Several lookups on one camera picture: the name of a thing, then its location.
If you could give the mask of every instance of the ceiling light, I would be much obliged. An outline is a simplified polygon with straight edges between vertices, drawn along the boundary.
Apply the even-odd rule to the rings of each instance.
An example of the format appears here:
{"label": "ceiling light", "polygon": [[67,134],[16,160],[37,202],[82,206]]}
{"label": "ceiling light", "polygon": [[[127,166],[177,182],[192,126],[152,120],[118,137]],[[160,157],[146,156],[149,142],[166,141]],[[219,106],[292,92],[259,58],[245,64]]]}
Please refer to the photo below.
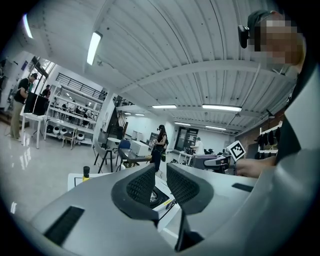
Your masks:
{"label": "ceiling light", "polygon": [[28,24],[27,14],[23,15],[22,20],[23,20],[23,25],[24,25],[24,28],[25,28],[25,31],[26,31],[28,37],[33,38],[32,34],[31,34],[31,30],[30,30],[29,24]]}
{"label": "ceiling light", "polygon": [[176,109],[176,105],[153,105],[154,109]]}
{"label": "ceiling light", "polygon": [[92,66],[94,63],[94,58],[96,55],[96,51],[99,45],[99,42],[102,38],[102,34],[99,32],[93,32],[92,37],[91,37],[91,42],[88,50],[88,57],[86,58],[86,62]]}
{"label": "ceiling light", "polygon": [[181,126],[191,126],[190,123],[182,123],[182,122],[174,122],[176,125],[181,125]]}
{"label": "ceiling light", "polygon": [[239,112],[242,110],[242,107],[240,107],[240,106],[203,104],[202,107],[204,109],[210,109],[210,110],[227,110],[227,111],[235,111],[235,112]]}
{"label": "ceiling light", "polygon": [[222,131],[225,131],[225,130],[226,130],[225,128],[214,127],[214,126],[208,126],[208,125],[206,125],[205,127],[210,128],[210,129],[222,130]]}

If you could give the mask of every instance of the white wall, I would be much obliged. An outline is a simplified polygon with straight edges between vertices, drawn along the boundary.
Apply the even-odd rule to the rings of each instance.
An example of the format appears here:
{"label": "white wall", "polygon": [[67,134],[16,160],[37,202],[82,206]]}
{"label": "white wall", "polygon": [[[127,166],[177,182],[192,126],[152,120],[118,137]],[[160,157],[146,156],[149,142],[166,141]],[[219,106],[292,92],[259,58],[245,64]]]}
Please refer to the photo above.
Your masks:
{"label": "white wall", "polygon": [[201,138],[206,150],[213,149],[216,154],[222,152],[225,142],[235,141],[235,137],[233,136],[201,129],[198,131],[198,137]]}
{"label": "white wall", "polygon": [[157,128],[159,125],[164,125],[166,133],[168,135],[169,146],[174,141],[174,132],[175,125],[173,122],[167,121],[166,117],[155,116],[155,117],[145,117],[145,116],[136,116],[136,115],[124,115],[125,122],[128,122],[126,128],[126,134],[132,136],[133,131],[142,133],[142,141],[146,142],[150,139],[151,133],[158,134]]}
{"label": "white wall", "polygon": [[77,80],[79,81],[80,83],[83,83],[99,92],[102,91],[103,87],[95,82],[92,82],[90,80],[88,80],[87,78],[84,78],[83,76],[77,74],[77,73],[74,73],[62,66],[59,66],[59,65],[56,65],[56,67],[54,67],[54,70],[50,73],[50,76],[49,78],[46,80],[46,84],[47,85],[57,85],[58,82],[56,81],[57,77],[58,77],[58,74],[61,73],[67,77],[70,77],[74,80]]}

